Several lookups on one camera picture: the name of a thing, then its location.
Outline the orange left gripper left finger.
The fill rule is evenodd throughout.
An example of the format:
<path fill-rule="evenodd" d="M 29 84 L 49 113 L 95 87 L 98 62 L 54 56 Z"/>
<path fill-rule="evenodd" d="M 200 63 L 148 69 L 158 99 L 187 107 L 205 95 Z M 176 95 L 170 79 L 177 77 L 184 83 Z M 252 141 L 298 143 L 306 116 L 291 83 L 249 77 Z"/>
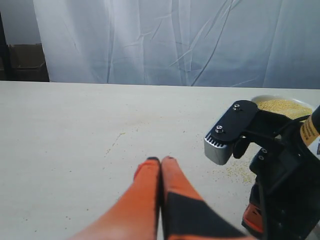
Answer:
<path fill-rule="evenodd" d="M 160 208 L 161 165 L 149 157 L 136 169 L 133 182 L 99 219 L 71 240 L 155 240 Z"/>

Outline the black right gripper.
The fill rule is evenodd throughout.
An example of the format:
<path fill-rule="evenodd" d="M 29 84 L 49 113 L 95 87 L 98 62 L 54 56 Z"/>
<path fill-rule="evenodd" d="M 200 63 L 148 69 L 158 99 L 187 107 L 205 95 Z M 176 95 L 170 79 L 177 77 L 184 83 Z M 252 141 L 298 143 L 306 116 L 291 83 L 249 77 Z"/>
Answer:
<path fill-rule="evenodd" d="M 260 150 L 242 225 L 261 240 L 304 240 L 320 220 L 320 112 L 290 119 L 258 110 L 233 147 L 238 159 L 250 143 Z"/>

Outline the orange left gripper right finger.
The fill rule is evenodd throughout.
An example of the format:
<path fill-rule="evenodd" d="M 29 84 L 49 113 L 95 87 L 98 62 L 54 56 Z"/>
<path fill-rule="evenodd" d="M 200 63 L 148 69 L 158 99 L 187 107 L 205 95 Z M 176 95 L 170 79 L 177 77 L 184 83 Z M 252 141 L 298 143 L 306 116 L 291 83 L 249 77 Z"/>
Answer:
<path fill-rule="evenodd" d="M 165 240 L 253 240 L 218 215 L 190 184 L 177 160 L 161 162 Z"/>

